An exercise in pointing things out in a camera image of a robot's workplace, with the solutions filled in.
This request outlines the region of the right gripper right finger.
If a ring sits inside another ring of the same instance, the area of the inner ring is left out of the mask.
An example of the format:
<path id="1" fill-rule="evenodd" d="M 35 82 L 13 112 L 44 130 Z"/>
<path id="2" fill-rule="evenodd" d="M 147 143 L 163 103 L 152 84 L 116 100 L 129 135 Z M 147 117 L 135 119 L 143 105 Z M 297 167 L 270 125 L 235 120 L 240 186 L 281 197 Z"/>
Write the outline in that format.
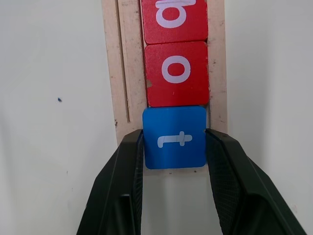
<path id="1" fill-rule="evenodd" d="M 271 178 L 228 134 L 206 129 L 213 199 L 224 235 L 304 235 Z"/>

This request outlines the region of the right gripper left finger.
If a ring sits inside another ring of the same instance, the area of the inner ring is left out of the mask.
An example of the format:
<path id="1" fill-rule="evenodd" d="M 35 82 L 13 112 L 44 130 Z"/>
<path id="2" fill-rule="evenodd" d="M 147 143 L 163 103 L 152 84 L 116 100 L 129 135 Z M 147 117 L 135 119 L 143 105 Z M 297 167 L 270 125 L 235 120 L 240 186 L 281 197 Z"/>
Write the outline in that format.
<path id="1" fill-rule="evenodd" d="M 144 137 L 142 130 L 124 136 L 93 183 L 77 234 L 141 233 Z"/>

